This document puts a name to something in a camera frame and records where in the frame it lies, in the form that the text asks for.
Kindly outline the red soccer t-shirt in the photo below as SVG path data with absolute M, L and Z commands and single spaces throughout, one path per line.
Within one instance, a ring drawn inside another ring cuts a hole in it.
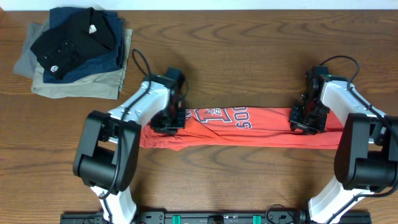
M 343 132 L 338 118 L 327 116 L 325 131 L 315 135 L 291 130 L 290 108 L 187 109 L 185 127 L 176 134 L 157 133 L 145 126 L 140 147 L 179 151 L 190 146 L 255 146 L 336 149 Z

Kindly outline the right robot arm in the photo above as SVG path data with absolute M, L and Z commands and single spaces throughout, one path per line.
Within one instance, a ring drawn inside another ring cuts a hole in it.
M 292 130 L 317 134 L 333 112 L 344 126 L 334 158 L 334 176 L 297 212 L 294 223 L 339 223 L 364 198 L 397 191 L 397 118 L 375 109 L 343 77 L 308 72 L 303 104 L 292 108 Z

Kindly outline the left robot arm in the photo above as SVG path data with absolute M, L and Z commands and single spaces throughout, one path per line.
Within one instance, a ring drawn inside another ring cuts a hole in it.
M 73 173 L 99 198 L 108 223 L 131 223 L 137 210 L 129 184 L 137 167 L 142 129 L 174 135 L 185 127 L 184 78 L 149 76 L 121 106 L 86 118 Z

